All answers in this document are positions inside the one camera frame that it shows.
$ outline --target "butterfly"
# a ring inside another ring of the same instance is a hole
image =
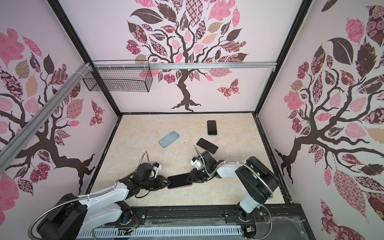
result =
[[[102,115],[103,111],[105,111],[101,107],[98,107],[93,100],[92,100],[92,108],[93,108],[93,111],[95,112],[95,115],[93,115],[93,117],[91,118],[91,121],[89,122],[90,126],[95,125],[96,123],[97,124],[102,123],[103,119],[100,115]]]
[[[232,93],[239,93],[238,88],[238,78],[236,78],[229,88],[218,88],[217,90],[221,93],[224,93],[224,96],[226,96],[229,99],[229,96],[232,95]]]

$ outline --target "black smartphone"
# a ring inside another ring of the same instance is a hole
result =
[[[168,177],[167,179],[170,181],[170,184],[168,185],[168,189],[192,185],[191,182],[187,182],[188,176],[189,176],[189,173],[184,173],[184,174]]]
[[[197,142],[197,144],[199,147],[202,147],[204,148],[205,150],[207,150],[208,152],[212,153],[212,154],[215,154],[216,150],[218,149],[218,146],[208,142],[207,140],[205,139],[202,139],[200,138],[200,140]]]
[[[207,121],[208,135],[217,135],[216,121],[208,120]]]

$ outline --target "black wire basket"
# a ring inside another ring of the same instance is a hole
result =
[[[136,61],[136,63],[137,62],[140,63],[141,66],[96,66],[94,71],[97,71],[101,78],[95,78],[97,74],[91,71],[85,75],[83,81],[90,91],[149,92],[153,77],[148,61],[143,60]]]

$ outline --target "wall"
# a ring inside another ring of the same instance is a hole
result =
[[[300,0],[60,2],[93,60],[151,63],[276,61],[301,4]],[[254,111],[270,69],[179,71],[180,78],[177,73],[152,71],[149,93],[111,94],[122,112]],[[236,79],[238,85],[231,88]]]
[[[383,238],[383,29],[382,1],[315,1],[260,114],[319,240]]]
[[[83,63],[44,0],[0,9],[0,149]],[[117,117],[81,83],[0,175],[1,239],[28,239],[30,223],[63,195],[84,192]]]

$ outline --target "marble-pattern floor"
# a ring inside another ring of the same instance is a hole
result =
[[[207,135],[207,120],[216,120],[217,136]],[[180,137],[162,148],[158,141],[172,131]],[[193,145],[200,138],[218,146],[212,155],[216,161],[245,162],[255,156],[272,170],[251,113],[124,115],[91,193],[110,187],[116,179],[131,173],[144,151],[148,151],[151,162],[162,165],[160,175],[168,177],[190,172],[189,161],[197,155]],[[146,193],[141,190],[138,196]],[[246,193],[239,179],[215,178],[189,187],[164,188],[141,199],[131,197],[126,202],[130,206],[225,205],[237,204]],[[279,188],[274,194],[275,198],[266,203],[283,204]]]

